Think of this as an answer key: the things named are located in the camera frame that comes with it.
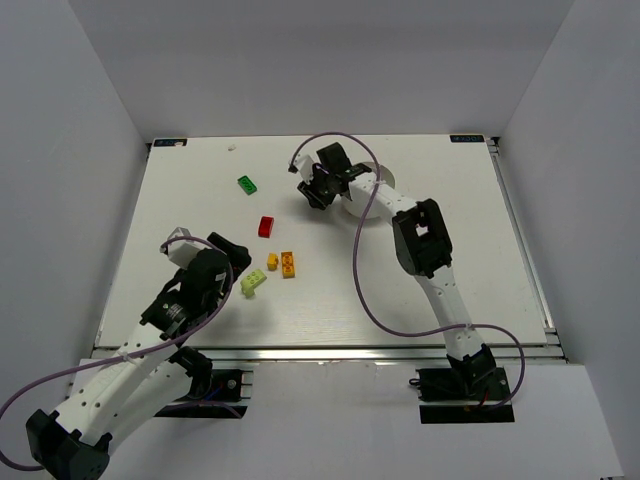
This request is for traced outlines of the green lego plate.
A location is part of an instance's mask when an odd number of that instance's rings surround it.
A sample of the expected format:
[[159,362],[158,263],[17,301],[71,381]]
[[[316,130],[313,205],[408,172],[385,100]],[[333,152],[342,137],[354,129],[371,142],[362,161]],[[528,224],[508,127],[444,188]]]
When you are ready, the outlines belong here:
[[237,183],[247,195],[252,195],[258,191],[256,184],[247,175],[239,177]]

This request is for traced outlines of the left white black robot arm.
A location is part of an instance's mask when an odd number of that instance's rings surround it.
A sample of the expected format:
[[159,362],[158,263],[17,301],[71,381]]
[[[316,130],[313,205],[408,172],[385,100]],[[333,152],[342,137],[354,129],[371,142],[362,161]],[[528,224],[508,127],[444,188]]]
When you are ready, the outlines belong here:
[[128,339],[75,394],[26,422],[32,457],[55,479],[99,478],[139,426],[215,389],[211,360],[186,341],[220,311],[251,256],[217,233],[199,240],[182,228],[161,251],[177,270]]

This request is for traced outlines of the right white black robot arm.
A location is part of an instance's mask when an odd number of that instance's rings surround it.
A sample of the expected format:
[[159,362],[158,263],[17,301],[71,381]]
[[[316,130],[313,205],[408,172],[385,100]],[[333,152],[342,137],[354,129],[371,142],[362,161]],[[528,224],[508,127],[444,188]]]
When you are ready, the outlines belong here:
[[315,209],[341,197],[360,214],[359,227],[373,216],[393,232],[396,258],[425,293],[444,336],[447,360],[459,389],[471,396],[496,369],[489,347],[472,327],[452,268],[453,244],[437,202],[416,201],[382,179],[378,162],[353,164],[339,143],[317,151],[317,160],[295,154],[288,171],[301,177],[298,191]]

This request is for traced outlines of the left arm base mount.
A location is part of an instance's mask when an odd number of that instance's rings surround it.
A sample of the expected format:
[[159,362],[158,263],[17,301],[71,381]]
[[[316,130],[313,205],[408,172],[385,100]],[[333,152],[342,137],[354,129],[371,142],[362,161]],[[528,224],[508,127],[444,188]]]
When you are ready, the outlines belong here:
[[156,418],[241,419],[251,398],[252,373],[214,369],[209,381],[155,414]]

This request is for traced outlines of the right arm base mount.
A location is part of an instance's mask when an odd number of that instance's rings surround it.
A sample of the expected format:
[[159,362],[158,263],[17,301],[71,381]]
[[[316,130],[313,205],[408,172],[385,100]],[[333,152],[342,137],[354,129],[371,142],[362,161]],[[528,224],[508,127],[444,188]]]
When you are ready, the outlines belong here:
[[498,406],[510,394],[505,370],[498,368],[473,393],[447,368],[424,368],[408,381],[419,399],[423,425],[470,425],[514,423],[511,402]]

